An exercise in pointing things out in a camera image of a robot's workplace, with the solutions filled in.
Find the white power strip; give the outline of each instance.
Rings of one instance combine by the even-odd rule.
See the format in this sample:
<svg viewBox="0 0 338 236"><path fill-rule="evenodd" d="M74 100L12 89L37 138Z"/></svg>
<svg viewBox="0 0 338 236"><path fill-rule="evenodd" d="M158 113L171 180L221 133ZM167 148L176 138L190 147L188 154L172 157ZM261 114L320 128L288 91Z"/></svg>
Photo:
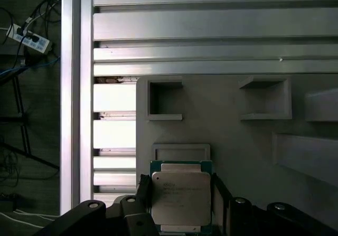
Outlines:
<svg viewBox="0 0 338 236"><path fill-rule="evenodd" d="M7 31L7 35L9 38L12 38L18 42L21 42L22 40L22 36L17 34L17 29L21 28L20 26L13 24L13 28L11 29L11 27L9 27L8 31ZM32 36L36 36L35 37L35 41L33 41L33 39L30 38L25 38L22 41L22 44L35 49L37 51L39 51L42 54L47 54L51 47L52 47L52 42L42 36L39 36L38 34L34 34L31 31L28 31L29 35Z"/></svg>

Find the black cable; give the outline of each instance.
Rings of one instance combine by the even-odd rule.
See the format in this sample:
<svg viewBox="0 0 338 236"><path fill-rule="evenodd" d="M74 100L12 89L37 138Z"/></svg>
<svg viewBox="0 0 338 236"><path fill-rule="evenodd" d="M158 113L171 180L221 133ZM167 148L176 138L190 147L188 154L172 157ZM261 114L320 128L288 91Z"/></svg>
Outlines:
<svg viewBox="0 0 338 236"><path fill-rule="evenodd" d="M5 44L6 41L7 41L7 39L8 39L8 37L9 37L9 35L10 35L10 32L11 32L12 29L13 29L13 25L14 25L13 14L11 14L7 9L5 9L5 8L3 8L3 7L0 7L0 10L5 11L5 12L9 15L9 17L11 18L11 27L10 27L10 31L9 31L8 34L6 34L6 37L5 37L4 41L2 42L2 44Z"/></svg>
<svg viewBox="0 0 338 236"><path fill-rule="evenodd" d="M52 174L51 176L48 177L41 177L41 178L33 178L33 177L19 177L19 179L21 180L31 180L31 181L46 181L46 180L50 180L51 178L54 178L55 176L57 176L59 174L59 170L57 170L54 174Z"/></svg>
<svg viewBox="0 0 338 236"><path fill-rule="evenodd" d="M20 43L19 43L19 46L17 47L16 56L15 56L15 61L14 61L13 67L12 67L11 69L14 69L15 66L16 66L17 59L18 59L18 56L19 56L19 53L20 53L20 48L21 48L22 42L23 42L23 40L24 40L25 38L26 38L26 35L24 35L24 36L21 38L21 41L20 41ZM7 74L5 74L5 75L2 75L2 79L3 79L4 77L6 77L8 74L9 74L9 72L8 72Z"/></svg>

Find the gray plastic tray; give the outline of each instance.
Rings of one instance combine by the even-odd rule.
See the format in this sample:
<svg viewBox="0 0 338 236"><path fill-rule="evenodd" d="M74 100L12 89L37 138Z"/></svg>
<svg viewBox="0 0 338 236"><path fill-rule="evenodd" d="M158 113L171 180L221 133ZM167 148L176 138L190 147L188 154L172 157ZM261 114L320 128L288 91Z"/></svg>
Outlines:
<svg viewBox="0 0 338 236"><path fill-rule="evenodd" d="M295 74L290 80L292 119L243 121L245 93L239 82L260 75L184 75L182 88L163 97L167 112L182 121L147 119L148 80L142 77L136 98L136 174L149 174L153 144L210 144L215 172L234 196L266 208L286 202L338 229L338 188L307 174L276 165L272 133L338 139L338 125L305 120L305 94L337 87L336 74ZM265 78L281 78L267 75Z"/></svg>

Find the cable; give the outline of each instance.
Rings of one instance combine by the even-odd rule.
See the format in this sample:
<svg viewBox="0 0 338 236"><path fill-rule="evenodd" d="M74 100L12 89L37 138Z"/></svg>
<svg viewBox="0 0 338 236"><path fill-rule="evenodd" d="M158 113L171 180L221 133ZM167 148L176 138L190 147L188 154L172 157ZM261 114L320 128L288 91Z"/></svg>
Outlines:
<svg viewBox="0 0 338 236"><path fill-rule="evenodd" d="M14 22L13 22L13 15L7 10L7 9L5 9L5 8L3 8L3 7L0 7L0 10L3 10L3 11L5 11L8 15L9 15L9 17L11 18L11 26L10 26L10 31L8 32L8 34L6 34L6 37L5 37L5 39L4 39L4 41L2 42L2 44L5 44L6 43L6 41L7 41L7 39L8 39L8 36L10 35L10 32L11 32L11 30L12 30L12 28L13 28L13 26L14 26Z"/></svg>
<svg viewBox="0 0 338 236"><path fill-rule="evenodd" d="M42 219L46 219L46 220L49 220L49 221L54 221L54 219L49 219L49 218L45 218L43 216L40 216L40 215L35 215L35 214L30 214L30 213L21 213L21 212L17 212L17 211L13 211L15 214L18 214L18 215L24 215L24 216L38 216Z"/></svg>
<svg viewBox="0 0 338 236"><path fill-rule="evenodd" d="M48 176L48 177L32 178L32 177L21 177L20 176L20 179L22 179L22 180L32 180L32 181L46 181L46 180L50 180L51 178L58 175L59 172L60 172L60 170L57 170L54 174L52 174L51 176Z"/></svg>
<svg viewBox="0 0 338 236"><path fill-rule="evenodd" d="M58 218L59 216L57 215L47 215L47 214L39 214L39 213L29 213L29 212L25 212L25 211L22 211L22 210L19 210L19 209L16 209L16 211L19 211L23 214L30 214L30 215L34 215L34 216L48 216L50 218Z"/></svg>
<svg viewBox="0 0 338 236"><path fill-rule="evenodd" d="M39 226L39 225L36 225L36 224L31 224L31 223L27 223L27 222L24 222L24 221L21 221L21 220L18 220L18 219L14 219L14 218L11 218L10 216L7 216L7 215L5 215L4 213L2 213L2 212L0 212L0 214L2 215L2 216L5 216L6 218L8 218L8 219L10 219L10 220L13 220L13 221L15 221L15 222L18 222L18 223L22 223L22 224L27 224L27 225L30 225L30 226L32 226L32 227L36 227L36 228L43 228L43 226Z"/></svg>
<svg viewBox="0 0 338 236"><path fill-rule="evenodd" d="M35 68L40 68L40 67L45 67L45 66L48 66L48 65L51 65L51 64L54 64L56 62L58 62L60 58L56 58L55 60L49 62L49 63L44 63L44 64L38 64L38 65L32 65L32 66L23 66L23 67L19 67L19 68L12 68L12 69L8 69L8 70L5 70L3 72L0 72L0 76L6 74L6 73L9 73L11 71L16 71L16 70L21 70L21 69L35 69Z"/></svg>
<svg viewBox="0 0 338 236"><path fill-rule="evenodd" d="M10 70L15 70L15 66L16 66L16 63L17 63L17 58L18 58L19 53L20 53L20 48L21 48L22 42L23 42L23 40L25 38L26 38L26 36L23 36L22 39L21 39L21 41L20 41L20 43L19 43L19 46L18 46L17 51L16 51L16 56L15 56L14 64L13 64L13 67ZM1 72L0 76L2 76L4 74L7 74L8 72L10 72L10 71Z"/></svg>
<svg viewBox="0 0 338 236"><path fill-rule="evenodd" d="M57 2L55 2L53 5L51 5L49 7L48 10L46 10L45 12L41 13L39 16L35 17L34 19L32 19L31 21L29 21L29 23L25 26L25 30L28 30L29 26L36 21L38 18L42 17L45 13L47 13L49 10L51 10L60 0L57 0Z"/></svg>

